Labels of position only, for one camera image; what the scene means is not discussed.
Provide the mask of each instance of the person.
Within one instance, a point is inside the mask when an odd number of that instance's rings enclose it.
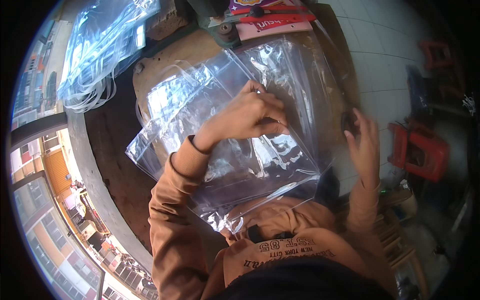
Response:
[[[244,216],[244,226],[256,227],[254,238],[252,230],[222,232],[229,247],[217,254],[208,273],[200,236],[186,217],[186,202],[203,181],[209,154],[221,140],[289,134],[283,109],[282,101],[260,83],[248,81],[168,158],[149,203],[152,279],[160,299],[396,298],[393,272],[372,230],[380,183],[378,129],[356,109],[360,145],[345,132],[359,174],[350,193],[347,231],[334,233],[334,215],[315,201],[282,210],[286,202],[303,201],[283,197]],[[264,118],[276,122],[265,123]],[[261,218],[272,211],[280,214]]]

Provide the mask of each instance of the sweatshirt sleeve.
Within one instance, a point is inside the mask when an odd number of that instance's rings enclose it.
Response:
[[[377,218],[378,187],[369,191],[359,179],[350,192],[349,202],[347,231],[343,237],[365,262],[372,278],[396,298],[394,273],[386,259],[382,243],[373,231]]]
[[[185,139],[168,157],[149,203],[152,279],[160,299],[200,299],[208,279],[200,235],[187,220],[187,200],[203,180],[209,155]]]

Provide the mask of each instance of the orange sweatshirt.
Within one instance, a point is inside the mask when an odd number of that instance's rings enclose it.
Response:
[[[152,279],[160,299],[207,299],[266,262],[301,256],[323,256],[343,264],[376,280],[396,298],[393,272],[372,231],[378,193],[366,190],[360,180],[350,193],[347,231],[342,236],[332,231],[335,217],[325,206],[309,201],[285,211],[302,200],[283,197],[244,216],[245,228],[257,224],[264,242],[253,243],[246,230],[235,235],[222,232],[229,247],[218,253],[208,273],[200,236],[187,221],[186,202],[204,178],[209,155],[191,140],[192,136],[185,139],[168,158],[149,204]],[[273,239],[284,231],[294,237]]]

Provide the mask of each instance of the stack of clear plastic bags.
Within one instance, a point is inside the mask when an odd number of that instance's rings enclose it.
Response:
[[[300,42],[304,38],[305,34],[295,33],[266,43],[253,42],[236,49],[235,54],[269,93],[285,103],[290,125],[320,170],[325,170],[331,164],[331,109],[318,62]]]
[[[280,55],[276,63],[282,63],[283,55],[289,53]],[[158,180],[168,155],[226,106],[249,79],[258,80],[233,52],[223,50],[214,58],[163,80],[146,97],[152,118],[127,147],[126,154]],[[273,199],[284,194],[303,200],[313,198],[322,171],[296,130],[289,129],[290,135],[220,142],[189,208],[214,230],[226,228],[236,233],[245,229],[243,217],[247,213]],[[242,210],[231,214],[239,204]]]
[[[85,112],[115,95],[113,78],[145,47],[144,22],[159,9],[158,0],[89,1],[75,19],[57,90],[66,108]]]

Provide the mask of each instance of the hand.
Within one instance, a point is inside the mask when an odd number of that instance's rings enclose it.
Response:
[[[353,112],[357,116],[355,125],[360,127],[360,147],[357,147],[353,134],[347,130],[344,134],[350,149],[353,165],[367,190],[375,189],[380,183],[380,147],[378,142],[378,126],[365,117],[358,109]]]
[[[193,139],[195,147],[211,152],[223,139],[246,139],[269,133],[290,134],[282,101],[249,80],[240,93],[218,114],[206,121]],[[260,122],[272,118],[276,122]]]

